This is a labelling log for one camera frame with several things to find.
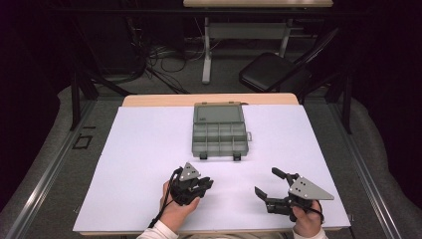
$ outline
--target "hand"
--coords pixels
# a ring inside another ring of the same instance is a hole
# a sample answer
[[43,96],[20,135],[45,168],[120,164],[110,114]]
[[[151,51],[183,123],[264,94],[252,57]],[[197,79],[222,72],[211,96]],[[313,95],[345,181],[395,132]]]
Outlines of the hand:
[[[164,203],[165,193],[168,189],[168,181],[164,183],[162,188],[162,197],[160,200],[161,207]],[[183,225],[184,220],[186,217],[193,212],[199,203],[199,197],[193,199],[193,201],[189,205],[180,206],[171,197],[171,193],[168,194],[167,202],[169,203],[167,207],[165,207],[164,212],[161,215],[161,222],[164,223],[170,230],[176,232],[179,228]]]
[[[320,211],[320,206],[317,201],[313,201],[312,208]],[[297,234],[303,237],[314,237],[320,232],[320,216],[319,214],[309,211],[305,213],[300,207],[294,206],[293,213],[298,218],[294,230]]]

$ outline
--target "gray carpet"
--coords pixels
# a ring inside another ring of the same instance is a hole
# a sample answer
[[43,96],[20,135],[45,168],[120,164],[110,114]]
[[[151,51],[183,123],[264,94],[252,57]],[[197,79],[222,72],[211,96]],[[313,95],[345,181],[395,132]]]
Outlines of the gray carpet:
[[[245,50],[244,43],[236,41],[220,43],[221,45],[215,49],[212,80],[209,85],[203,85],[200,80],[202,61],[189,61],[182,71],[168,74],[190,93],[249,93],[251,91],[237,81],[239,70],[259,52],[269,49],[277,51],[278,45],[274,42],[248,42],[255,45],[252,47],[246,45]],[[292,41],[287,57],[294,59],[304,46],[306,46],[304,40]],[[166,59],[162,66],[167,70],[177,70],[182,65],[180,60]],[[163,72],[159,61],[154,69]],[[137,94],[173,94],[161,81],[156,78],[151,79],[147,74],[120,86]],[[90,145],[88,148],[70,149],[64,156],[60,171],[36,215],[32,218],[32,223],[28,223],[24,238],[82,238],[72,231],[78,216],[75,211],[78,211],[78,207],[83,203],[116,110],[122,101],[122,98],[109,89],[102,86],[98,86],[98,89],[101,97],[95,102],[88,119],[77,132],[81,140],[78,143],[73,141],[76,147],[82,147],[90,138]],[[324,90],[321,89],[312,94],[307,99],[305,108],[345,210],[353,215],[354,221],[351,222],[351,228],[355,238],[387,238],[373,209],[373,202],[367,196],[361,178],[356,172],[352,155],[341,134],[343,129],[337,125],[337,116],[332,113],[332,105],[327,105],[321,97],[323,92]],[[6,237],[44,171],[57,157],[58,151],[66,141],[72,119],[70,89],[64,90],[59,97],[62,107],[48,139],[24,182],[0,214],[0,238]],[[403,196],[399,186],[389,174],[382,140],[367,115],[366,109],[356,101],[352,104],[351,129],[353,131],[351,137],[356,142],[402,238],[421,238],[421,210]],[[352,238],[351,232],[347,229],[327,234],[331,239]]]

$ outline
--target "gray plastic box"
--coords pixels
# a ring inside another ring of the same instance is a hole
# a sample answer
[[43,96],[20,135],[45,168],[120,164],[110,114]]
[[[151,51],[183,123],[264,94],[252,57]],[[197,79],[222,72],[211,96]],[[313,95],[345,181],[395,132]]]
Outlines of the gray plastic box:
[[248,136],[241,103],[198,103],[194,107],[192,153],[231,156],[240,160],[248,153]]

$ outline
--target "white paper sheet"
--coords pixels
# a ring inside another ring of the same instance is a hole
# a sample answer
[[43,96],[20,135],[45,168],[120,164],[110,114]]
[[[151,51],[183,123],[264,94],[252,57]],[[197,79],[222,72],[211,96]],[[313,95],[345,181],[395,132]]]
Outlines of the white paper sheet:
[[174,169],[192,163],[214,180],[183,231],[281,230],[288,216],[269,214],[255,195],[284,198],[288,183],[272,167],[299,173],[335,198],[322,201],[324,227],[348,227],[344,207],[302,106],[243,106],[249,153],[232,157],[192,156],[192,107],[120,108],[98,163],[74,231],[140,232],[156,216],[162,184]]

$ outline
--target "dark background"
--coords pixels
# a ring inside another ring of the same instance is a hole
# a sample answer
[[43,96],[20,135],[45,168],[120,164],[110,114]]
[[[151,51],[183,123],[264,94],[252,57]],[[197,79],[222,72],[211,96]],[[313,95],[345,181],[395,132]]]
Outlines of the dark background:
[[[181,1],[143,1],[144,7],[181,7]],[[330,20],[344,29],[330,53],[319,60],[322,71],[327,66],[353,65],[353,96],[362,102],[378,127],[385,143],[389,170],[403,192],[422,208],[422,158],[420,142],[422,91],[422,35],[418,34],[422,6],[411,1],[334,1],[333,8],[376,9],[376,21]],[[70,85],[73,65],[67,46],[52,30],[52,24],[36,3],[18,0],[0,6],[0,79],[1,147],[0,208],[3,208],[37,156],[54,123],[60,102],[57,93]],[[83,40],[72,24],[66,23],[73,49],[83,62],[98,73],[131,74],[138,68],[139,49],[131,48],[124,22],[112,24],[118,39],[103,39],[125,45],[126,63],[118,65],[111,56],[93,54],[93,45],[101,37]],[[159,41],[183,50],[183,36],[195,32],[191,19],[163,17],[144,19],[145,40]],[[86,33],[93,26],[84,25]],[[361,52],[356,54],[356,47]]]

